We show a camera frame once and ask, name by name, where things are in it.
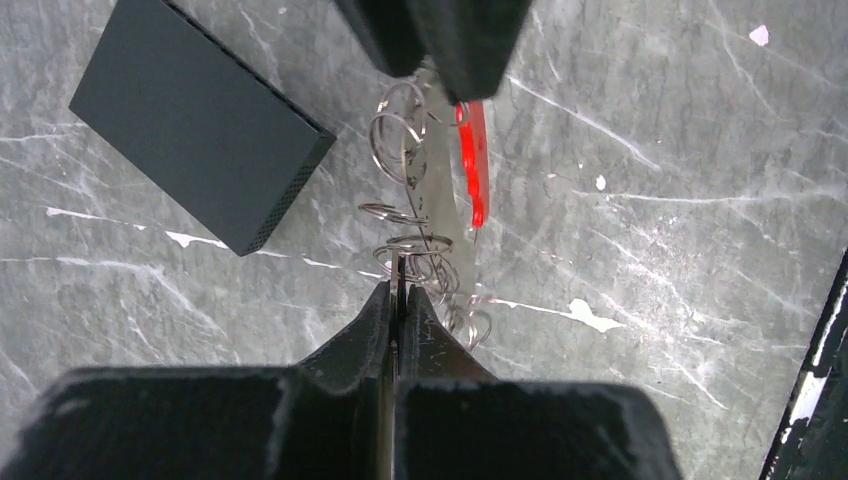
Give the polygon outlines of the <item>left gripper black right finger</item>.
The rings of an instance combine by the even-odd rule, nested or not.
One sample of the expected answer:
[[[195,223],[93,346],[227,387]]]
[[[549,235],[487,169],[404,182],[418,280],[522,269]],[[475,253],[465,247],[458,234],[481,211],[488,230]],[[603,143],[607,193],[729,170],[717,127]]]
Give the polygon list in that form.
[[[402,391],[470,390],[497,382],[441,324],[427,293],[414,285],[407,295],[400,343]]]

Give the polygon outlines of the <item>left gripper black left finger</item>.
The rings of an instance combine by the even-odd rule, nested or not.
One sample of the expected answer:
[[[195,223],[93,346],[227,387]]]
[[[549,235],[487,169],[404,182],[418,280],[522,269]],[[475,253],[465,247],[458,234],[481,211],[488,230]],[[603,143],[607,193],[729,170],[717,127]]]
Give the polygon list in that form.
[[[388,345],[389,293],[388,282],[378,283],[357,316],[298,367],[330,392],[357,389],[375,378]]]

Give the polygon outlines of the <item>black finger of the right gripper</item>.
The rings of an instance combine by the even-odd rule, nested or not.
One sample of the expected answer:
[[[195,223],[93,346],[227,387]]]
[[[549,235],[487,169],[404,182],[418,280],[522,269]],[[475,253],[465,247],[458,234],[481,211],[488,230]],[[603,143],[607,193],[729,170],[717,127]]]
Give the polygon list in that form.
[[[497,93],[531,4],[530,0],[406,3],[449,102],[485,100]]]
[[[374,67],[392,78],[414,74],[425,56],[410,10],[402,0],[335,0]]]

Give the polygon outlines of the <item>red and white keychain tag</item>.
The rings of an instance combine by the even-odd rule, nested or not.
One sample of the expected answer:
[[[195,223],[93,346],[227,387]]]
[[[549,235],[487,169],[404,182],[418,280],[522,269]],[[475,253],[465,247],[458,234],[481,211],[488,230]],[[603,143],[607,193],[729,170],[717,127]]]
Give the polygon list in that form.
[[[373,162],[403,189],[406,202],[358,207],[402,227],[401,234],[374,250],[374,259],[387,275],[403,260],[406,280],[425,290],[442,325],[469,350],[492,329],[490,315],[476,307],[479,226],[463,217],[455,198],[459,147],[478,111],[477,104],[451,105],[431,67],[420,67],[388,88],[370,120],[367,140]]]

